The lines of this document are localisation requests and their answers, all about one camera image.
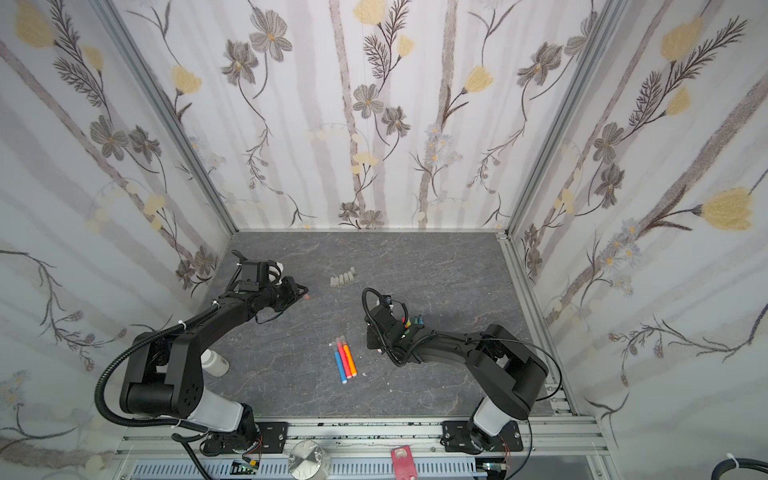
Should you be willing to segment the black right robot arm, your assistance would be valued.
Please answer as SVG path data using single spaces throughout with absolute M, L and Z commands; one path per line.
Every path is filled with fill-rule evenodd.
M 471 424 L 488 437 L 498 436 L 512 420 L 526 420 L 549 376 L 533 346 L 498 324 L 459 334 L 407 327 L 386 305 L 364 312 L 368 348 L 382 351 L 394 365 L 443 363 L 469 371 L 484 392 Z

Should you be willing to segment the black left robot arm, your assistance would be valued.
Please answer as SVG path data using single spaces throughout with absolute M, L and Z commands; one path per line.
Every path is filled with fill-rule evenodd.
M 308 293 L 275 261 L 240 260 L 225 291 L 196 317 L 143 334 L 127 358 L 120 408 L 132 419 L 202 432 L 229 433 L 243 423 L 245 406 L 210 392 L 203 353 L 231 330 L 270 309 L 275 316 Z

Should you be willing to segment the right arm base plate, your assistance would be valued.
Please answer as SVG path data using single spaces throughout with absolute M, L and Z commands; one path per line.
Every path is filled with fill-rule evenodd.
M 444 421 L 441 428 L 440 444 L 449 453 L 479 455 L 524 450 L 519 426 L 514 420 L 507 422 L 496 436 L 486 434 L 470 421 Z

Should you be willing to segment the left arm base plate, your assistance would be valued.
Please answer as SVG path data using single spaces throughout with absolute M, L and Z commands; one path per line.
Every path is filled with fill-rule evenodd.
M 282 454 L 288 427 L 288 422 L 250 421 L 233 432 L 210 434 L 201 442 L 199 450 L 209 457 L 225 454 Z

